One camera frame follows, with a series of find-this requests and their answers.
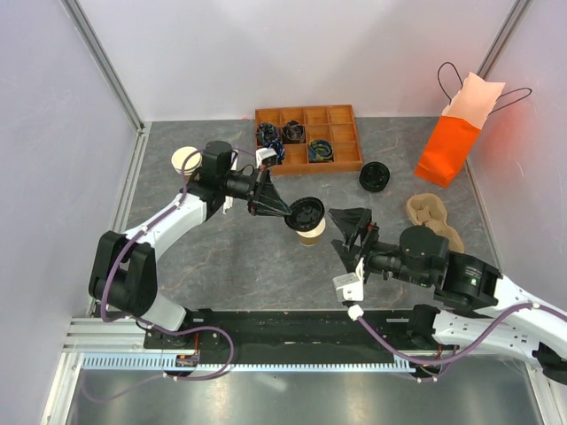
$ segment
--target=wooden tray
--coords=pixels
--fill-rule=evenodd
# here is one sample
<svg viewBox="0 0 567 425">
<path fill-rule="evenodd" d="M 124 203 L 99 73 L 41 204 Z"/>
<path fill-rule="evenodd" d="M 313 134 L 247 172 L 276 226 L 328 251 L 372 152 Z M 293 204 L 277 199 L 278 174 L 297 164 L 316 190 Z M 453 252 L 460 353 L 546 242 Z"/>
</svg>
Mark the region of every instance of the wooden tray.
<svg viewBox="0 0 567 425">
<path fill-rule="evenodd" d="M 256 110 L 256 129 L 262 122 L 269 122 L 281 129 L 291 120 L 305 126 L 306 142 L 286 143 L 285 159 L 282 165 L 274 166 L 273 175 L 342 173 L 362 168 L 361 142 L 351 105 Z M 330 142 L 333 147 L 333 162 L 309 162 L 307 148 L 313 139 Z"/>
</svg>

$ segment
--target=white wall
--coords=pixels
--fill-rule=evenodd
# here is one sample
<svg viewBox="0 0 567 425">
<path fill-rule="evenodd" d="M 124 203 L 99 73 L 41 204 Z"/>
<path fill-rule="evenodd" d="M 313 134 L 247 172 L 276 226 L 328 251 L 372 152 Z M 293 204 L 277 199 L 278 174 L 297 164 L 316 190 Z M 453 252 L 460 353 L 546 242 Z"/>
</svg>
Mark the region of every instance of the white wall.
<svg viewBox="0 0 567 425">
<path fill-rule="evenodd" d="M 505 273 L 567 309 L 567 3 L 532 2 L 490 74 L 522 103 L 489 120 L 470 155 Z"/>
<path fill-rule="evenodd" d="M 59 0 L 0 2 L 0 423 L 39 423 L 135 141 Z"/>
<path fill-rule="evenodd" d="M 81 0 L 145 120 L 353 104 L 438 115 L 441 63 L 476 71 L 513 0 Z"/>
</svg>

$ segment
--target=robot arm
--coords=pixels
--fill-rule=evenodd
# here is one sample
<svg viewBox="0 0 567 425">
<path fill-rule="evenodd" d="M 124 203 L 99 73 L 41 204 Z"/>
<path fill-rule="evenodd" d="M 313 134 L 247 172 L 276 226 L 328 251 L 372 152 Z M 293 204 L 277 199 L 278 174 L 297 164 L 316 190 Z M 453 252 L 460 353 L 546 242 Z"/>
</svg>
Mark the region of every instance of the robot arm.
<svg viewBox="0 0 567 425">
<path fill-rule="evenodd" d="M 106 232 L 100 239 L 89 281 L 89 293 L 102 300 L 107 279 L 119 253 L 128 249 L 113 277 L 108 304 L 169 330 L 183 328 L 191 312 L 158 290 L 156 262 L 182 235 L 211 218 L 226 197 L 247 201 L 252 215 L 291 214 L 269 173 L 276 164 L 273 150 L 256 153 L 257 167 L 233 169 L 234 151 L 226 142 L 210 142 L 202 153 L 195 178 L 160 212 L 124 234 Z"/>
<path fill-rule="evenodd" d="M 514 284 L 498 269 L 470 255 L 452 252 L 448 241 L 423 226 L 406 229 L 399 245 L 378 241 L 378 227 L 364 208 L 330 210 L 344 241 L 333 241 L 346 271 L 335 278 L 338 300 L 353 305 L 363 299 L 363 285 L 372 273 L 393 277 L 425 288 L 452 312 L 429 305 L 414 307 L 408 333 L 439 344 L 470 345 L 498 317 L 515 305 L 528 305 L 506 317 L 478 346 L 541 366 L 544 373 L 567 383 L 567 323 L 562 310 Z M 360 246 L 354 243 L 360 238 Z"/>
</svg>

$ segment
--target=beige cup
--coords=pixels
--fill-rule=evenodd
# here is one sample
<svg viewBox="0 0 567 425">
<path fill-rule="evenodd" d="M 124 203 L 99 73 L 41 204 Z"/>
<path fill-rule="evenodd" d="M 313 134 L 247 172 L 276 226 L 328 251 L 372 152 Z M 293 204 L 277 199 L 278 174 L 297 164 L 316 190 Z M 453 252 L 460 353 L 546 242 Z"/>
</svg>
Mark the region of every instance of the beige cup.
<svg viewBox="0 0 567 425">
<path fill-rule="evenodd" d="M 321 222 L 313 230 L 308 232 L 296 232 L 299 235 L 299 241 L 302 245 L 311 246 L 315 245 L 321 239 L 323 230 L 325 229 L 325 219 L 323 218 Z"/>
<path fill-rule="evenodd" d="M 174 152 L 174 154 L 171 157 L 171 165 L 174 166 L 174 169 L 178 174 L 182 173 L 183 161 L 196 150 L 197 148 L 194 148 L 192 146 L 185 146 Z M 187 161 L 187 164 L 185 164 L 185 181 L 188 181 L 190 179 L 193 172 L 200 165 L 201 165 L 201 153 L 199 152 L 193 155 L 189 159 L 189 161 Z"/>
</svg>

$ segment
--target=white cable clip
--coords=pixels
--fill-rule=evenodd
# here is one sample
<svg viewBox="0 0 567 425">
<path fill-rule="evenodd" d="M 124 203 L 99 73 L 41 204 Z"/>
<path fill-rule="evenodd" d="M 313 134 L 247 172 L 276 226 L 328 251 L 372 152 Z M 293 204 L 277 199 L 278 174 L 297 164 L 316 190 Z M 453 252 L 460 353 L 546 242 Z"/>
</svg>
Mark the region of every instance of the white cable clip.
<svg viewBox="0 0 567 425">
<path fill-rule="evenodd" d="M 358 304 L 348 307 L 348 317 L 353 321 L 357 321 L 364 314 L 364 310 Z"/>
</svg>

